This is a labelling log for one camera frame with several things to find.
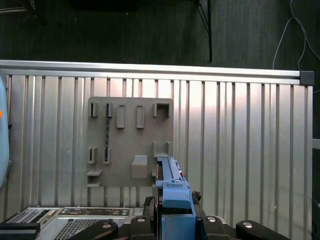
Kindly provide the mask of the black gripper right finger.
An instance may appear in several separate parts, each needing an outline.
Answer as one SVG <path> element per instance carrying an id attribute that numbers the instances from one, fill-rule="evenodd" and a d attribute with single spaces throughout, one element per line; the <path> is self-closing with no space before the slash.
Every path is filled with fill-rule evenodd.
<path id="1" fill-rule="evenodd" d="M 228 225 L 223 218 L 206 215 L 200 206 L 202 196 L 192 192 L 196 212 L 195 238 L 197 240 L 287 240 L 288 238 L 253 220 L 241 220 L 235 227 Z"/>

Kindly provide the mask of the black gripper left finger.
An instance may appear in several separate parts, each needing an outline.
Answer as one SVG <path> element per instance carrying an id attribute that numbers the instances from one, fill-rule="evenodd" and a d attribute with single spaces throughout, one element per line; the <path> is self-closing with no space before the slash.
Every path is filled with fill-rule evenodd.
<path id="1" fill-rule="evenodd" d="M 155 198 L 144 200 L 142 215 L 127 217 L 119 226 L 114 220 L 99 220 L 74 235 L 76 240 L 155 240 L 157 230 Z"/>

